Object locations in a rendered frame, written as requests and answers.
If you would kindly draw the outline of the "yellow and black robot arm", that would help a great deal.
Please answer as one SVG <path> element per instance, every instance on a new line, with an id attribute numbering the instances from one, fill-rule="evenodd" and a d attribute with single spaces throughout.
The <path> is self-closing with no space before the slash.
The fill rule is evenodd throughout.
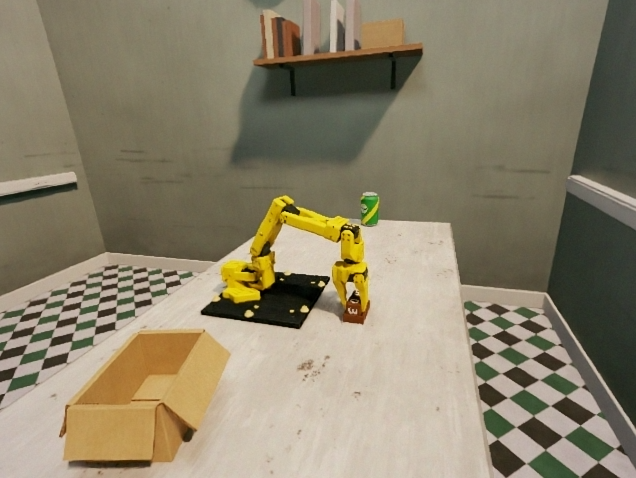
<path id="1" fill-rule="evenodd" d="M 293 203 L 294 201 L 288 196 L 273 200 L 250 247 L 252 262 L 247 264 L 245 261 L 232 260 L 223 267 L 224 279 L 227 280 L 227 289 L 223 291 L 223 298 L 231 299 L 234 303 L 259 300 L 261 297 L 257 290 L 271 288 L 275 282 L 274 264 L 276 262 L 275 251 L 272 252 L 270 248 L 283 223 L 336 243 L 341 240 L 341 259 L 347 264 L 362 263 L 364 241 L 359 225 L 350 224 L 348 219 L 339 216 L 331 219 L 295 207 Z"/>

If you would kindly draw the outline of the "green drink can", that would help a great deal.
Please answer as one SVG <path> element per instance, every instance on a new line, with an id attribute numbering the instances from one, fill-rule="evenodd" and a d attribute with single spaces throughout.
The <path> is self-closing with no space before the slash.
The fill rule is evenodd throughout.
<path id="1" fill-rule="evenodd" d="M 361 223 L 372 227 L 378 224 L 379 197 L 375 192 L 363 193 L 361 197 Z"/>

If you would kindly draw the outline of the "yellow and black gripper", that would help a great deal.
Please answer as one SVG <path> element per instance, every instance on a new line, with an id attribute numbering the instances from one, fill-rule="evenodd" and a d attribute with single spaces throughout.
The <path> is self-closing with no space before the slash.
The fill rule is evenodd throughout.
<path id="1" fill-rule="evenodd" d="M 346 283 L 355 284 L 355 288 L 359 290 L 361 299 L 361 311 L 364 312 L 368 303 L 368 280 L 369 270 L 366 262 L 356 264 L 347 264 L 344 261 L 336 261 L 332 266 L 332 280 L 341 302 L 346 309 L 347 290 Z"/>

